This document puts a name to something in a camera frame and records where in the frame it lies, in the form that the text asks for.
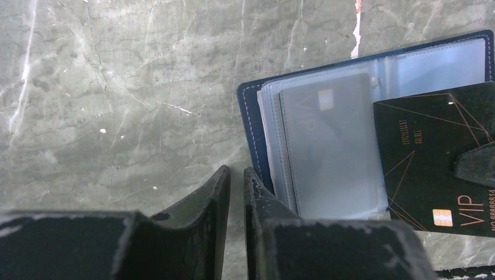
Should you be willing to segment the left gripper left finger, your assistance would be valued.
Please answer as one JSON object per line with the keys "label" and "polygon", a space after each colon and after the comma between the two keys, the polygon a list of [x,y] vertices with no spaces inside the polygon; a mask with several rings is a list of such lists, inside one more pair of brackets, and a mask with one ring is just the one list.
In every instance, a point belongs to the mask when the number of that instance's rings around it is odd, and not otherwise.
{"label": "left gripper left finger", "polygon": [[152,215],[140,211],[1,214],[2,279],[221,279],[231,172]]}

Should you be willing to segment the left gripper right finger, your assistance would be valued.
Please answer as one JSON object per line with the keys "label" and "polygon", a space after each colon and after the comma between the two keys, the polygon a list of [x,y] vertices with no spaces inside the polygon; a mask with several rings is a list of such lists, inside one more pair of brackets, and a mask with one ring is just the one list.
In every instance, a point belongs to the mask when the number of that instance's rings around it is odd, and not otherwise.
{"label": "left gripper right finger", "polygon": [[249,279],[436,279],[403,222],[303,219],[249,167],[244,175]]}

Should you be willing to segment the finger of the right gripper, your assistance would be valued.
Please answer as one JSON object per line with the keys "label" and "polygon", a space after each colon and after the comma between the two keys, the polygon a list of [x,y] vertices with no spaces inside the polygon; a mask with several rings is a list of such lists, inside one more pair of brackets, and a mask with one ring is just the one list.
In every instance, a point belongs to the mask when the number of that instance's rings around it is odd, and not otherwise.
{"label": "finger of the right gripper", "polygon": [[461,180],[494,188],[494,142],[459,155],[453,173]]}

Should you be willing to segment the dark blue card holder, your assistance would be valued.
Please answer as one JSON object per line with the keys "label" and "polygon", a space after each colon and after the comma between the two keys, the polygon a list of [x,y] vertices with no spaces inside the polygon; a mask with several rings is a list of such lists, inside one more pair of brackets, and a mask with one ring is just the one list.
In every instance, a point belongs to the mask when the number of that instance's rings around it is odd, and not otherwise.
{"label": "dark blue card holder", "polygon": [[494,80],[481,30],[238,86],[253,168],[307,219],[361,219],[388,202],[373,104]]}

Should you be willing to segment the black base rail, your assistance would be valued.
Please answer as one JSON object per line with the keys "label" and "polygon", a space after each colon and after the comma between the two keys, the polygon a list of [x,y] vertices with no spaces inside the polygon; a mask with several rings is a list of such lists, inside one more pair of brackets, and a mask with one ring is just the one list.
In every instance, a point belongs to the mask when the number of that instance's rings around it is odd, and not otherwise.
{"label": "black base rail", "polygon": [[494,279],[494,265],[444,269],[436,272],[438,279],[490,280]]}

